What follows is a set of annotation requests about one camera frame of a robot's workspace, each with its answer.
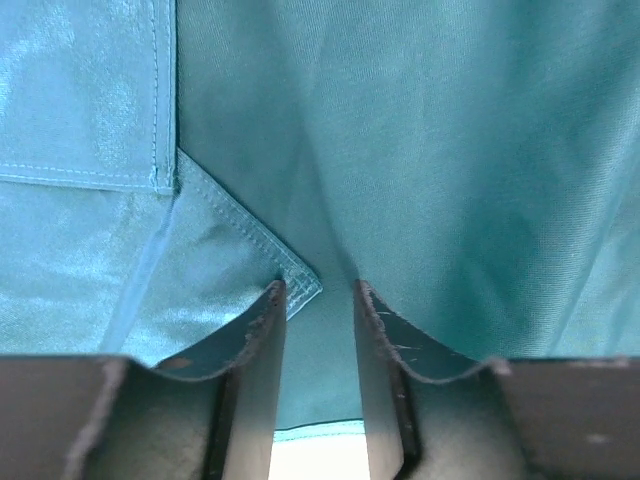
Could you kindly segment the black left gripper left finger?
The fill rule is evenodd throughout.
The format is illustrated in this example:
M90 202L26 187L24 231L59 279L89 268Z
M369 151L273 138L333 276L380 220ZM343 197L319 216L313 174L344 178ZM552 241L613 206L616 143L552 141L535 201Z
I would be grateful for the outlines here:
M286 287L153 368L126 356L3 356L5 479L265 479Z

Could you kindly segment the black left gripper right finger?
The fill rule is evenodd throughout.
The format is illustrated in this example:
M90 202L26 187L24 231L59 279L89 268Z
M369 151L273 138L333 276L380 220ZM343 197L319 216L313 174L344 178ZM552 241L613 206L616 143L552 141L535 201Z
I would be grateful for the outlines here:
M354 334L374 479L635 479L635 357L473 361L365 281Z

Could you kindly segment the teal satin napkin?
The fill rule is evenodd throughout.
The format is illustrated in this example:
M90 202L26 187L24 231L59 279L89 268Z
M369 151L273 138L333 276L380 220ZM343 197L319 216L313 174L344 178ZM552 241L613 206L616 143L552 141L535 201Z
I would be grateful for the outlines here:
M487 357L639 352L635 1L5 1L1 349L154 365L287 284L277 425L360 414L351 286Z

